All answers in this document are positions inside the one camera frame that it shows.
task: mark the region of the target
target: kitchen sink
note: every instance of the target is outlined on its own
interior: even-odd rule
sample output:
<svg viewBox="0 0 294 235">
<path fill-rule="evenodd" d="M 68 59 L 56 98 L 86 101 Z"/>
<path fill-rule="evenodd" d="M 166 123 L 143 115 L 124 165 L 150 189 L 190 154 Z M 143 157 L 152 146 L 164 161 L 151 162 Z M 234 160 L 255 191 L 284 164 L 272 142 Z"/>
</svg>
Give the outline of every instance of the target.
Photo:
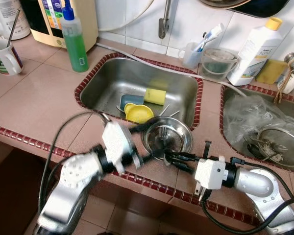
<svg viewBox="0 0 294 235">
<path fill-rule="evenodd" d="M 244 92 L 247 96 L 248 95 L 259 95 L 261 96 L 263 99 L 268 100 L 269 102 L 273 102 L 274 97 L 268 94 L 264 94 L 264 93 L 260 93 L 260 92 L 255 92 L 255 91 L 251 91 L 251 90 L 247 90 L 247 89 L 241 89 L 239 88 L 239 90 L 241 90 L 242 92 Z M 229 88 L 226 88 L 224 90 L 223 93 L 223 101 L 224 101 L 224 105 L 226 104 L 226 102 L 233 96 L 237 95 L 237 93 Z M 292 101 L 288 101 L 288 100 L 281 100 L 281 104 L 279 104 L 277 106 L 284 114 L 291 116 L 294 118 L 294 102 Z M 223 122 L 224 125 L 224 129 L 227 128 L 227 122 Z M 239 151 L 240 153 L 250 156 L 250 157 L 254 157 L 247 149 L 247 143 L 242 140 L 238 145 L 232 145 L 232 147 L 234 149 L 236 149 L 237 151 Z"/>
<path fill-rule="evenodd" d="M 124 94 L 144 96 L 146 89 L 166 91 L 164 106 L 153 103 L 150 107 L 157 116 L 169 104 L 164 115 L 180 111 L 174 118 L 191 127 L 194 122 L 198 85 L 191 76 L 179 75 L 143 63 L 127 59 L 107 60 L 80 94 L 80 101 L 89 109 L 98 110 L 125 119 L 125 114 L 116 106 Z"/>
</svg>

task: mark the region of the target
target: toothbrush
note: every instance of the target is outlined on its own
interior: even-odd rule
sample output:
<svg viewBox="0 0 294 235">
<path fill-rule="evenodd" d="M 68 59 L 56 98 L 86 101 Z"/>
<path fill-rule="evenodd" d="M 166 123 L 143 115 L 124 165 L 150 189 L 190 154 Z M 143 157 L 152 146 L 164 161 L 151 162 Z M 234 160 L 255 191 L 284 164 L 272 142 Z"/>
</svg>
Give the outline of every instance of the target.
<svg viewBox="0 0 294 235">
<path fill-rule="evenodd" d="M 224 26 L 222 23 L 218 24 L 216 27 L 211 29 L 209 33 L 205 35 L 205 38 L 198 44 L 194 51 L 200 52 L 203 50 L 205 43 L 210 42 L 217 38 L 224 31 Z"/>
</svg>

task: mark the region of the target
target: yellow sponge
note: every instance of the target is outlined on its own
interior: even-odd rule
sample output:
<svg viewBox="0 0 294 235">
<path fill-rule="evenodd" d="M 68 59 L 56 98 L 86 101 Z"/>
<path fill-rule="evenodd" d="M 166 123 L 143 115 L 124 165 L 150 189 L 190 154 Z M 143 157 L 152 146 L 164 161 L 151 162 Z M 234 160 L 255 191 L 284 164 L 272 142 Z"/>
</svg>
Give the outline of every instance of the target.
<svg viewBox="0 0 294 235">
<path fill-rule="evenodd" d="M 144 101 L 164 105 L 166 99 L 166 91 L 147 89 Z"/>
<path fill-rule="evenodd" d="M 284 61 L 269 59 L 256 77 L 257 82 L 272 85 L 283 73 L 288 64 Z"/>
</svg>

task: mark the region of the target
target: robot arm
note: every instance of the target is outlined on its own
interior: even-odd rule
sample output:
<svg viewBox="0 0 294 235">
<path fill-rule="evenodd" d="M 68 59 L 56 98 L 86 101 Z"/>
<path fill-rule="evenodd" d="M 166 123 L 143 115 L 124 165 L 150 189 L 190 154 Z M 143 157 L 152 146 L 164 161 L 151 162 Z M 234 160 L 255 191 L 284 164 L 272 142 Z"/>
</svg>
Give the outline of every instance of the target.
<svg viewBox="0 0 294 235">
<path fill-rule="evenodd" d="M 220 189 L 222 186 L 246 193 L 262 221 L 265 221 L 275 209 L 284 203 L 278 182 L 270 172 L 263 169 L 248 171 L 236 167 L 234 164 L 226 163 L 223 156 L 220 156 L 219 159 L 200 159 L 195 180 L 197 182 L 195 194 L 199 196 L 200 201 L 212 189 Z M 285 207 L 269 223 L 267 231 L 271 235 L 294 234 L 293 209 L 290 206 Z"/>
<path fill-rule="evenodd" d="M 98 145 L 91 152 L 74 155 L 64 162 L 60 180 L 39 215 L 34 235 L 71 235 L 90 188 L 114 169 L 121 174 L 127 164 L 134 162 L 139 168 L 143 163 L 126 127 L 108 121 L 102 139 L 105 149 Z"/>
</svg>

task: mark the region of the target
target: blue bottle cap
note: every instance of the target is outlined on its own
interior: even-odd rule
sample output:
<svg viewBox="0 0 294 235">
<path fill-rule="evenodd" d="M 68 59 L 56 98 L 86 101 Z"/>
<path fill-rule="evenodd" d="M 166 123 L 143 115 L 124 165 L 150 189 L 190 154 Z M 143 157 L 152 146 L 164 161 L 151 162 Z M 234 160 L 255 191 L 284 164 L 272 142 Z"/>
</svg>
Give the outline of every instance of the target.
<svg viewBox="0 0 294 235">
<path fill-rule="evenodd" d="M 65 7 L 62 8 L 62 12 L 64 19 L 68 21 L 74 20 L 74 11 L 68 0 L 65 1 Z"/>
</svg>

